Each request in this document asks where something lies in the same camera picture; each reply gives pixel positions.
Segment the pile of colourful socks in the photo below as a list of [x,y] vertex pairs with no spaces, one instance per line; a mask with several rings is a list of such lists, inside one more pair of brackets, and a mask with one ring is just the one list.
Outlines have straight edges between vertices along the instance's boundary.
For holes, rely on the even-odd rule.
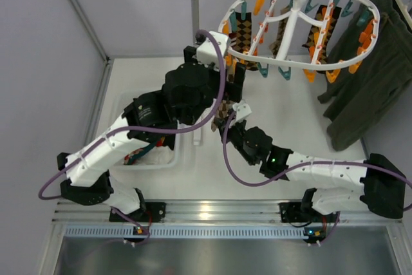
[[162,137],[157,142],[129,153],[124,157],[123,164],[125,166],[168,164],[174,157],[174,151],[164,142],[165,138]]

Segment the silver rack upright pole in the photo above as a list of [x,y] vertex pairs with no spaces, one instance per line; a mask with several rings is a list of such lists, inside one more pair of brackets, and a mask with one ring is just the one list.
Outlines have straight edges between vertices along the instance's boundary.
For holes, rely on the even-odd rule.
[[200,29],[199,13],[199,0],[191,0],[192,39],[194,44],[196,44],[197,31]]

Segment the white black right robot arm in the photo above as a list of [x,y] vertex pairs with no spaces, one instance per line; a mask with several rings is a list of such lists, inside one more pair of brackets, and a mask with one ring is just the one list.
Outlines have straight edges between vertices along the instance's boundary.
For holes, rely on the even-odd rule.
[[245,162],[258,165],[266,183],[285,181],[305,185],[301,210],[324,216],[341,211],[370,211],[383,218],[403,217],[406,176],[385,156],[372,153],[354,162],[306,156],[273,145],[272,137],[246,122],[216,124],[222,145],[232,144]]

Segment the white garment hanger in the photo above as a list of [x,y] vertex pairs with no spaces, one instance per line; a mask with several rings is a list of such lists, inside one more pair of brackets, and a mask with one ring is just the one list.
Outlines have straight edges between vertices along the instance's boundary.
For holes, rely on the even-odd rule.
[[402,0],[394,0],[394,3],[395,9],[401,20],[406,24],[407,29],[411,32],[411,15],[409,13],[408,5],[404,4]]

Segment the brown yellow argyle sock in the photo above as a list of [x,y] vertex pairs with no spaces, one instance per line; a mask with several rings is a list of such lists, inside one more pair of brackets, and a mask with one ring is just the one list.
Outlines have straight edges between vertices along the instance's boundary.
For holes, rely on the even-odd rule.
[[236,17],[236,29],[233,30],[229,37],[231,39],[232,49],[247,54],[252,43],[252,16],[250,12],[242,18],[241,12],[233,12],[231,17]]

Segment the dark green hanging garment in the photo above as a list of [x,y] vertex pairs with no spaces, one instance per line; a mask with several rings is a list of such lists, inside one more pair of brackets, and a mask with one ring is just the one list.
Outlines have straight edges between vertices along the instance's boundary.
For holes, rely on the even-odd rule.
[[370,0],[379,9],[379,37],[372,52],[351,74],[341,70],[318,96],[327,104],[326,132],[335,151],[363,137],[397,102],[411,84],[411,29],[394,0]]

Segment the aluminium mounting rail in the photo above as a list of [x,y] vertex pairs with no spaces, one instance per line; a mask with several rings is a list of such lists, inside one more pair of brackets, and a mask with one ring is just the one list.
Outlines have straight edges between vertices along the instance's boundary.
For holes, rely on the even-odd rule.
[[[150,210],[159,223],[281,223],[287,200],[166,200]],[[103,204],[81,206],[67,200],[57,202],[53,223],[108,223],[111,211]]]

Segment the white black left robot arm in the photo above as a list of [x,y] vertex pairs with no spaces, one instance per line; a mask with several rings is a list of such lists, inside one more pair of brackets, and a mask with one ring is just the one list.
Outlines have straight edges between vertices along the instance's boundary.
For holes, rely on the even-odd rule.
[[159,90],[134,98],[88,146],[61,153],[57,157],[65,175],[61,196],[79,205],[106,204],[124,215],[142,216],[146,212],[142,192],[116,180],[110,168],[163,137],[198,129],[203,112],[208,109],[204,119],[211,119],[223,99],[240,102],[246,66],[239,61],[227,65],[224,55],[218,50],[206,56],[201,48],[186,47],[183,64],[165,74]]

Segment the white plastic laundry basket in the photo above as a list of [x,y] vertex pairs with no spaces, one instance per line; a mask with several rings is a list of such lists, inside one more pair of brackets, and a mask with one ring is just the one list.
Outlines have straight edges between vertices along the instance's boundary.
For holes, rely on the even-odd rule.
[[[116,118],[122,114],[124,108],[130,104],[134,98],[150,91],[152,90],[143,89],[139,91],[129,89],[117,95],[109,114],[109,124],[112,124]],[[124,171],[169,169],[178,163],[181,146],[182,138],[180,135],[168,136],[164,140],[163,146],[154,147],[142,158],[135,160],[133,164],[127,164],[127,160],[123,158],[120,159],[114,167]]]

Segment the white oval clip hanger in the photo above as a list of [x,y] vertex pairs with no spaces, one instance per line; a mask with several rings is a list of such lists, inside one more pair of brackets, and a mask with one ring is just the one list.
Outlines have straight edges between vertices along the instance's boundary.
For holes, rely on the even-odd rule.
[[[329,61],[326,56],[328,43],[339,19],[352,13],[354,5],[363,10],[357,26],[360,34],[355,38],[355,52]],[[225,64],[234,70],[233,62],[267,75],[275,67],[284,78],[289,78],[293,69],[300,69],[309,82],[323,73],[333,83],[341,70],[354,74],[362,61],[372,52],[379,36],[380,13],[370,0],[236,0],[218,26],[218,32],[229,34],[236,29],[233,12],[247,12],[252,16],[252,43],[247,54],[232,49],[231,39],[223,57]],[[285,34],[277,56],[270,51],[277,35],[280,20],[288,18]]]

